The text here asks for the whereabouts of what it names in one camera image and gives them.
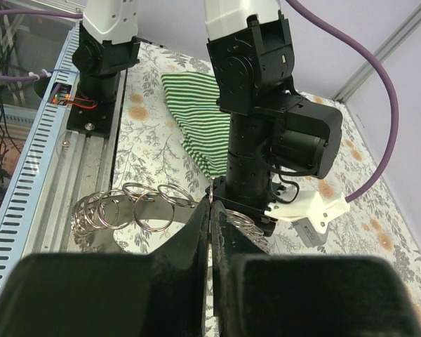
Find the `perforated metal panel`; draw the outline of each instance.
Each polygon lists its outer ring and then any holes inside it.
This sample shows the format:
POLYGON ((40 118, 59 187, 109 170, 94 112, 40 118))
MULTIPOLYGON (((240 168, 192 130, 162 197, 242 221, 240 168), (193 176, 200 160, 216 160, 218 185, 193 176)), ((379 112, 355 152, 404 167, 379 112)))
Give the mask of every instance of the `perforated metal panel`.
MULTIPOLYGON (((55 83, 73 86, 77 69, 72 64, 78 47, 78 27, 66 39, 50 87, 55 83)), ((66 107, 42 103, 29 133, 25 148, 0 209, 0 292, 6 279, 20 260, 39 197, 48 173, 51 157, 62 133, 66 107)))

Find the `table surface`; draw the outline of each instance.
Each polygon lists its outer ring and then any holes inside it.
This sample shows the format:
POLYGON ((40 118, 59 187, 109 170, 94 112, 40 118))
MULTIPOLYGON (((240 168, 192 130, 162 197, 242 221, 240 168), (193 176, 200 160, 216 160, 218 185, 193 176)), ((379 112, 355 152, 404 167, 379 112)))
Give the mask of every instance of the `table surface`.
MULTIPOLYGON (((196 71, 212 74, 211 64, 143 44, 140 64, 129 70, 126 97, 114 168, 113 186, 137 181, 156 186, 176 183, 195 200, 204 196, 209 182, 181 146, 182 134, 166 107, 161 75, 167 72, 196 71)), ((368 152, 346 107, 320 97, 306 95, 314 102, 342 111, 343 139, 332 171, 325 180, 297 179, 304 190, 318 190, 323 198, 336 192, 353 192, 375 170, 368 152)), ((161 233, 148 233, 129 226, 116 233, 127 251, 149 253, 174 235, 182 224, 174 223, 161 233)), ((278 224, 269 239, 273 254, 373 255, 388 260, 405 283, 421 323, 421 253, 393 197, 383 181, 352 204, 351 211, 330 224, 328 242, 307 248, 290 224, 278 224)), ((214 336, 212 284, 208 283, 206 333, 214 336)))

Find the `white plastic bracket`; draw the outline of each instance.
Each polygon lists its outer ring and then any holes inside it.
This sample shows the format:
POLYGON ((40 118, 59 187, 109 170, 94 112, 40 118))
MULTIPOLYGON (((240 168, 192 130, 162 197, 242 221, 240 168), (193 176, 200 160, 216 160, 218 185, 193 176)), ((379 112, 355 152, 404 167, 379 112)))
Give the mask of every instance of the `white plastic bracket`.
POLYGON ((317 191, 301 191, 292 204, 272 202, 269 207, 271 211, 265 211, 265 215, 292 223, 307 247, 325 244, 329 222, 350 210, 343 194, 324 201, 317 191))

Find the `metal key ring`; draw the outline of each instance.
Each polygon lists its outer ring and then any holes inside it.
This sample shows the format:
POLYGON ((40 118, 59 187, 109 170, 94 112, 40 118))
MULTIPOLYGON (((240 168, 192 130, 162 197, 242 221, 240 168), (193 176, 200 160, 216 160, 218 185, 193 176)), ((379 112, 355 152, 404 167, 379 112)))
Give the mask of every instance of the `metal key ring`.
POLYGON ((100 229, 102 229, 102 227, 101 226, 99 226, 99 225, 96 225, 94 222, 93 222, 93 219, 90 217, 90 215, 88 214, 88 205, 90 204, 90 200, 91 199, 93 199, 94 197, 96 198, 96 196, 100 196, 101 197, 101 195, 102 194, 104 194, 104 192, 96 192, 96 193, 93 193, 93 194, 91 194, 91 195, 89 195, 88 196, 88 198, 84 201, 84 206, 83 206, 83 212, 84 212, 84 218, 86 219, 86 222, 90 225, 90 226, 92 226, 93 228, 95 228, 96 230, 100 230, 100 229))
POLYGON ((133 215, 134 215, 135 223, 137 223, 142 229, 146 230, 147 232, 156 233, 156 232, 162 232, 163 230, 166 230, 173 223, 173 219, 175 218, 175 205, 173 205, 169 202, 173 212, 172 212, 171 219, 167 222, 166 225, 164 225, 162 227, 158 227, 158 228, 151 228, 151 227, 145 225, 142 221, 139 220, 138 214, 137 214, 137 205, 138 205, 138 202, 140 200, 142 200, 144 197, 147 197, 147 196, 153 195, 153 194, 160 195, 162 197, 161 192, 146 192, 146 193, 140 195, 139 199, 137 199, 134 203, 133 215))
MULTIPOLYGON (((121 190, 110 190, 110 191, 107 191, 106 193, 103 193, 101 195, 101 197, 99 198, 99 200, 97 200, 97 205, 98 205, 98 207, 96 209, 97 216, 98 216, 98 220, 103 224, 103 226, 105 226, 105 227, 107 227, 111 230, 121 230, 122 228, 125 228, 127 226, 126 223, 124 223, 122 225, 119 225, 119 226, 114 226, 114 225, 112 225, 111 223, 108 223, 105 220, 105 210, 104 210, 104 207, 103 207, 104 206, 103 199, 106 199, 108 197, 111 198, 112 193, 118 193, 119 195, 126 195, 126 193, 122 192, 121 190)), ((119 212, 119 205, 116 203, 116 201, 113 201, 113 202, 117 206, 117 212, 115 213, 115 217, 114 217, 114 220, 112 221, 112 223, 116 223, 117 220, 119 219, 120 212, 119 212)))
POLYGON ((166 201, 168 201, 168 203, 174 206, 186 207, 186 208, 191 208, 191 209, 195 207, 195 205, 193 205, 193 203, 195 202, 193 196, 190 193, 188 193, 188 191, 186 191, 185 189, 183 189, 182 187, 176 184, 160 184, 157 187, 157 190, 159 194, 161 195, 161 197, 163 197, 166 201), (180 194, 184 195, 186 199, 173 199, 165 192, 162 192, 161 188, 163 187, 170 188, 171 190, 175 190, 176 192, 179 192, 180 194), (181 204, 179 201, 186 201, 187 203, 181 204))
POLYGON ((241 221, 241 225, 244 225, 244 226, 254 225, 253 219, 249 218, 245 214, 239 213, 237 211, 233 211, 231 209, 227 209, 226 213, 228 214, 229 219, 232 222, 239 220, 241 221))
MULTIPOLYGON (((141 188, 143 190, 148 190, 148 191, 151 191, 151 192, 157 192, 157 190, 155 188, 153 188, 151 186, 148 186, 148 185, 141 184, 141 183, 125 183, 125 184, 123 184, 123 186, 121 188, 123 190, 123 192, 126 195, 128 195, 129 197, 134 198, 136 200, 140 198, 141 194, 136 194, 136 193, 132 192, 130 190, 130 187, 141 188)), ((147 198, 146 201, 154 201, 154 199, 147 198)))

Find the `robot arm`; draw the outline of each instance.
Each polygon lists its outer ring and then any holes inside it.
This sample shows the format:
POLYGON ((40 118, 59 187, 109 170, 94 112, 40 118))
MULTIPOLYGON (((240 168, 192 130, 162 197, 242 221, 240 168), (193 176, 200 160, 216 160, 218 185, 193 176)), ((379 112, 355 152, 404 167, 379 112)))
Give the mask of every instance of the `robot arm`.
MULTIPOLYGON (((138 61, 138 4, 89 0, 73 57, 81 73, 79 92, 86 97, 113 99, 116 73, 138 61)), ((321 245, 328 222, 349 210, 344 196, 325 203, 318 192, 301 192, 290 205, 272 173, 325 178, 340 147, 341 112, 295 90, 290 27, 278 0, 204 4, 218 104, 232 121, 227 175, 214 180, 213 198, 267 234, 282 219, 294 224, 306 246, 321 245)))
POLYGON ((248 28, 247 19, 256 15, 259 23, 278 20, 279 0, 204 0, 206 29, 213 41, 248 28))
POLYGON ((99 43, 130 42, 138 35, 139 0, 89 0, 83 26, 99 43))

